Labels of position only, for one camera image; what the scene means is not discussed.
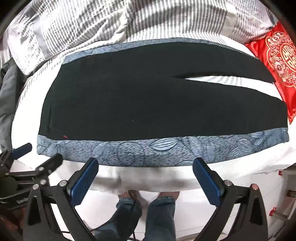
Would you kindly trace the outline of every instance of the blue patterned fabric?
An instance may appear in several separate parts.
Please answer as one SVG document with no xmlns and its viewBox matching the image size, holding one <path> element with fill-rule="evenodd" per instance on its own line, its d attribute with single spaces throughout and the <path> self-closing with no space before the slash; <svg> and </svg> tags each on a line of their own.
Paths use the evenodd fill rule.
<svg viewBox="0 0 296 241">
<path fill-rule="evenodd" d="M 287 128 L 244 135 L 174 137 L 134 141 L 51 140 L 38 135 L 37 153 L 64 160 L 86 162 L 94 157 L 100 165 L 121 167 L 190 166 L 196 157 L 206 163 L 227 161 L 289 141 Z"/>
<path fill-rule="evenodd" d="M 122 43 L 122 44 L 113 44 L 113 45 L 108 45 L 108 46 L 103 46 L 95 49 L 90 49 L 90 50 L 84 50 L 84 51 L 79 51 L 77 53 L 68 55 L 65 57 L 65 60 L 63 64 L 69 63 L 75 59 L 82 58 L 85 56 L 90 56 L 90 55 L 95 55 L 95 54 L 102 54 L 102 53 L 110 53 L 110 52 L 117 52 L 125 49 L 131 49 L 131 48 L 136 48 L 140 46 L 145 46 L 145 45 L 151 45 L 151 44 L 161 44 L 161 43 L 173 43 L 173 42 L 184 42 L 184 43 L 203 43 L 203 44 L 209 44 L 209 45 L 217 45 L 223 48 L 228 48 L 243 54 L 246 54 L 240 50 L 231 48 L 227 45 L 203 40 L 203 39 L 189 39 L 189 38 L 169 38 L 169 39 L 148 39 L 148 40 L 142 40 L 142 41 L 135 41 L 135 42 L 128 42 L 128 43 Z"/>
</svg>

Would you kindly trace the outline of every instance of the red clip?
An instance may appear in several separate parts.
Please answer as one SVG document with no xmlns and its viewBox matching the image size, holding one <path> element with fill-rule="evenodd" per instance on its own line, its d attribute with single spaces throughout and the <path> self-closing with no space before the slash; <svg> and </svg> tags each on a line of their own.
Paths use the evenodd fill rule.
<svg viewBox="0 0 296 241">
<path fill-rule="evenodd" d="M 276 211 L 276 207 L 274 207 L 274 208 L 270 211 L 269 216 L 272 217 L 272 215 L 274 214 L 275 211 Z"/>
</svg>

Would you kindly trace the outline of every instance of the red satin pillow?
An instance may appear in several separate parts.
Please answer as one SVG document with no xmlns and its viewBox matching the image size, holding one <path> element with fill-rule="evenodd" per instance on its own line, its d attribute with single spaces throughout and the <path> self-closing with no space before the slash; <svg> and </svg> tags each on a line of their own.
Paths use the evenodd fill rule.
<svg viewBox="0 0 296 241">
<path fill-rule="evenodd" d="M 260 40 L 245 45 L 272 73 L 286 102 L 289 122 L 296 114 L 296 49 L 280 22 Z"/>
</svg>

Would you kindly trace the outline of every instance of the gold embroidery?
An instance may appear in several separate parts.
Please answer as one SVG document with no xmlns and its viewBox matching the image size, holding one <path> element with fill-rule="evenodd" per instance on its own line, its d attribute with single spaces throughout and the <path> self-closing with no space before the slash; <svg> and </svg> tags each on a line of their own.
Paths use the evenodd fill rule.
<svg viewBox="0 0 296 241">
<path fill-rule="evenodd" d="M 296 71 L 296 55 L 295 48 L 290 44 L 284 43 L 281 46 L 281 56 L 284 62 L 294 71 Z"/>
<path fill-rule="evenodd" d="M 291 38 L 283 32 L 266 37 L 266 57 L 287 87 L 296 88 L 296 49 Z"/>
</svg>

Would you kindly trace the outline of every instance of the gray striped duvet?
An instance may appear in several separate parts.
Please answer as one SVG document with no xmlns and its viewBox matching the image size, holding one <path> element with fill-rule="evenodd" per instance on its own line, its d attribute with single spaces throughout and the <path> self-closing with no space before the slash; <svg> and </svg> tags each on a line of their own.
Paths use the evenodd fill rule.
<svg viewBox="0 0 296 241">
<path fill-rule="evenodd" d="M 10 51 L 30 74 L 58 53 L 94 42 L 184 37 L 243 44 L 265 35 L 275 21 L 258 0 L 33 0 L 6 30 L 0 59 Z"/>
</svg>

